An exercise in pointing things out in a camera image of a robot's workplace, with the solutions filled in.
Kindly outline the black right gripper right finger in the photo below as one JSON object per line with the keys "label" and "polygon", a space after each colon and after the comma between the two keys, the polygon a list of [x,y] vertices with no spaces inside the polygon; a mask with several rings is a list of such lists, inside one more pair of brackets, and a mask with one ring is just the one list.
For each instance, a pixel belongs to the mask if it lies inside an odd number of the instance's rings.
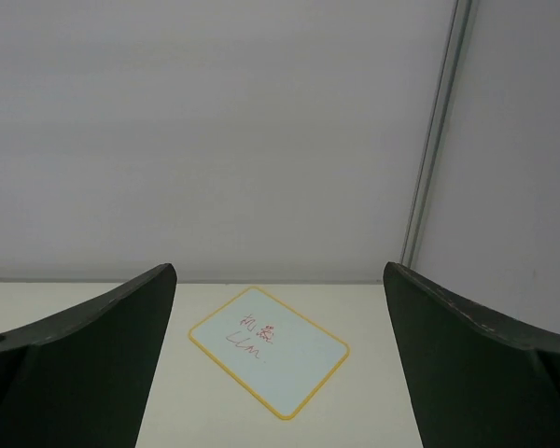
{"label": "black right gripper right finger", "polygon": [[395,262],[387,308],[426,447],[560,447],[560,334]]}

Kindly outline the yellow framed whiteboard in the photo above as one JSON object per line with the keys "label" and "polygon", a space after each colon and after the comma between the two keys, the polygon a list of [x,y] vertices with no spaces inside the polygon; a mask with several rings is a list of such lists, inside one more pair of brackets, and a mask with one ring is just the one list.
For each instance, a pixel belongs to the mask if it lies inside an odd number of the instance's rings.
{"label": "yellow framed whiteboard", "polygon": [[188,337],[281,420],[294,418],[350,355],[346,342],[255,286]]}

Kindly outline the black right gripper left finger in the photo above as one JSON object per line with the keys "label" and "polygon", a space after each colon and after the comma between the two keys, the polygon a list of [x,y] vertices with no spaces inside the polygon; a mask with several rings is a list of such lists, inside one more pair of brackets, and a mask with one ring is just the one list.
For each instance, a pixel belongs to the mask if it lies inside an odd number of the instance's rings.
{"label": "black right gripper left finger", "polygon": [[0,447],[134,447],[175,288],[161,264],[0,333]]}

